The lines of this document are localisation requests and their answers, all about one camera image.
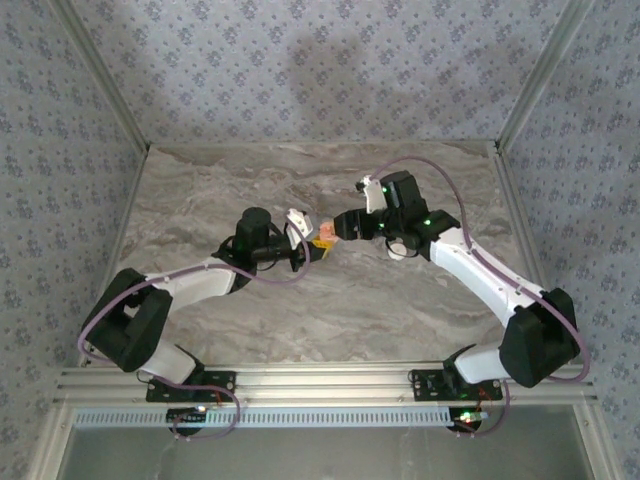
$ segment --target white bracket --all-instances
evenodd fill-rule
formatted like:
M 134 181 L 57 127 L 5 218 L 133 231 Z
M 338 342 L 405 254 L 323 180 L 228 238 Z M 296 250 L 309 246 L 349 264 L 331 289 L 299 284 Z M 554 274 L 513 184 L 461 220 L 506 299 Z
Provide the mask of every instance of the white bracket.
M 364 184 L 364 195 L 367 199 L 367 213 L 387 208 L 387 200 L 384 198 L 380 180 L 372 180 L 371 175 L 367 175 L 362 179 L 362 183 Z
M 311 224 L 311 219 L 308 215 L 305 215 L 300 210 L 296 210 L 295 208 L 290 208 L 287 212 L 287 219 L 293 223 L 302 236 L 304 238 L 300 238 L 300 236 L 293 230 L 293 228 L 287 228 L 287 236 L 289 237 L 289 242 L 291 243 L 291 248 L 296 248 L 298 244 L 311 235 L 313 232 L 313 225 Z

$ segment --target aluminum frame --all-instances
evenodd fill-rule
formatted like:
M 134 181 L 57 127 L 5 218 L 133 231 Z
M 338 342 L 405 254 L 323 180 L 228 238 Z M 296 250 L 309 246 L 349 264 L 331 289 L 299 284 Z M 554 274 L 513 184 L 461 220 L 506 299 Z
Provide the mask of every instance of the aluminum frame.
M 594 3 L 594 0 L 567 2 L 498 135 L 500 153 L 513 146 Z
M 238 372 L 236 394 L 249 408 L 385 407 L 401 411 L 409 406 L 424 405 L 428 409 L 473 404 L 414 402 L 407 373 L 415 368 L 437 369 L 441 368 L 441 363 L 346 362 L 215 367 L 216 370 Z M 560 370 L 559 375 L 574 376 L 579 370 L 580 366 L 567 366 Z M 57 478 L 76 416 L 82 409 L 108 407 L 126 412 L 152 412 L 159 406 L 177 406 L 146 403 L 146 388 L 135 375 L 113 367 L 65 369 L 27 478 Z M 523 405 L 573 405 L 595 478 L 624 478 L 591 382 L 564 384 L 543 381 L 533 389 L 510 383 L 510 389 L 515 408 Z
M 135 115 L 129 109 L 127 101 L 120 93 L 120 89 L 109 72 L 107 64 L 98 52 L 91 34 L 78 15 L 71 0 L 49 0 L 51 9 L 55 12 L 62 28 L 69 35 L 69 40 L 76 47 L 78 53 L 93 76 L 96 85 L 102 92 L 123 132 L 129 138 L 140 154 L 148 150 L 147 141 L 136 122 Z

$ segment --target black cylinder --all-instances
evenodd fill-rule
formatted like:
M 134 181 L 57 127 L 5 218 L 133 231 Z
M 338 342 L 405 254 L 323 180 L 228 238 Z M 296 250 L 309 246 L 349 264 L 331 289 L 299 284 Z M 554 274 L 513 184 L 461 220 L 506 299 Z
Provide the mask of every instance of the black cylinder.
M 248 259 L 253 250 L 266 246 L 269 243 L 270 223 L 271 214 L 264 208 L 247 208 L 236 224 L 232 246 L 234 256 L 246 256 Z
M 256 248 L 251 252 L 251 260 L 256 263 L 283 260 L 290 256 L 291 244 L 289 243 L 289 237 L 286 235 L 272 237 L 269 245 Z

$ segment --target small orange object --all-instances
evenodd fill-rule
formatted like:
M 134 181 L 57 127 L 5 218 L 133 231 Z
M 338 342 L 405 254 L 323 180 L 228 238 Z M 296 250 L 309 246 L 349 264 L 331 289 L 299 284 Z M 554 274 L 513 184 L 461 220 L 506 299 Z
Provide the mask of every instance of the small orange object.
M 338 240 L 340 240 L 340 237 L 336 236 L 336 230 L 333 222 L 324 222 L 322 225 L 320 225 L 320 232 L 318 233 L 318 237 L 320 237 L 320 240 L 331 243 L 336 243 Z

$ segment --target glass panel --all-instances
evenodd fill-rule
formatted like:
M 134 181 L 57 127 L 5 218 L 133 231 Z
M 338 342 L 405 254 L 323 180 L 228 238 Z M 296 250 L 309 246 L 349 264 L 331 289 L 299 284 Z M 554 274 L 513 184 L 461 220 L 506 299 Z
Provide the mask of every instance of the glass panel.
M 76 429 L 58 480 L 593 478 L 570 407 L 513 408 L 494 435 L 433 428 L 239 429 L 176 442 L 165 429 Z

